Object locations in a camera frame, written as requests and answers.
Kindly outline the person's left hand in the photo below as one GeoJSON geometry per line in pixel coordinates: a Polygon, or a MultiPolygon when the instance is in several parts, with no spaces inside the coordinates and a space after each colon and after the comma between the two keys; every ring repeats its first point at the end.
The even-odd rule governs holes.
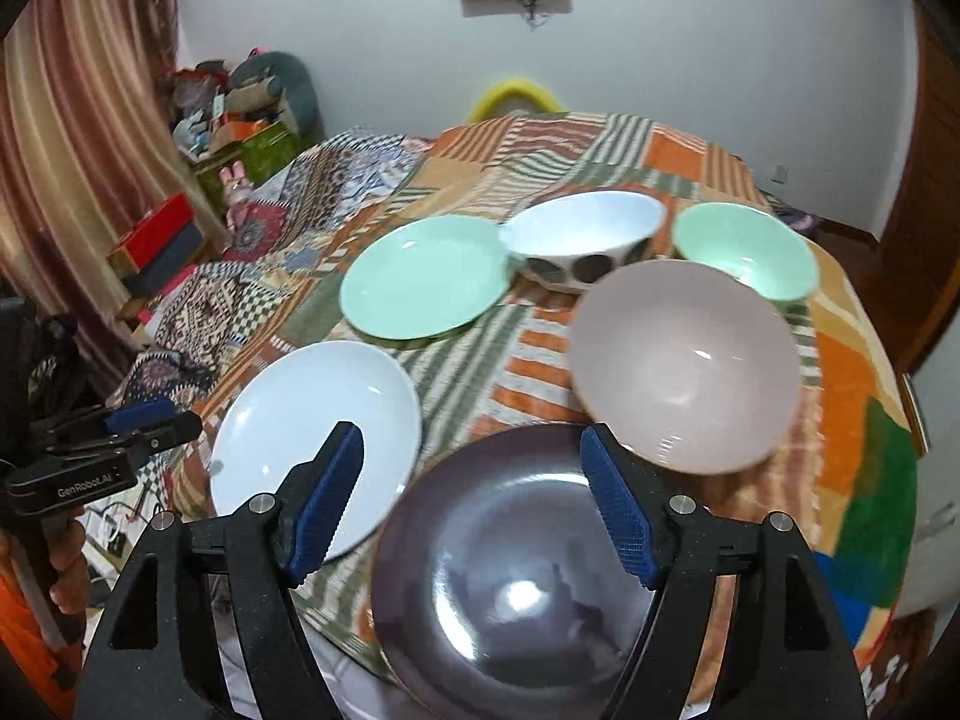
{"type": "Polygon", "coordinates": [[[88,563],[83,556],[86,532],[80,517],[83,507],[75,507],[64,518],[56,518],[47,530],[50,565],[57,574],[50,600],[68,616],[82,614],[91,596],[88,563]]]}

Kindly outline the orange sleeve forearm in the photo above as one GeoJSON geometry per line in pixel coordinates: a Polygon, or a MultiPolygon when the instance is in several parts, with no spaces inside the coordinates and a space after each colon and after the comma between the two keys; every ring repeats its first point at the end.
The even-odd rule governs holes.
{"type": "Polygon", "coordinates": [[[7,535],[2,535],[2,650],[13,663],[16,679],[49,717],[73,717],[82,647],[49,649],[14,577],[7,535]]]}

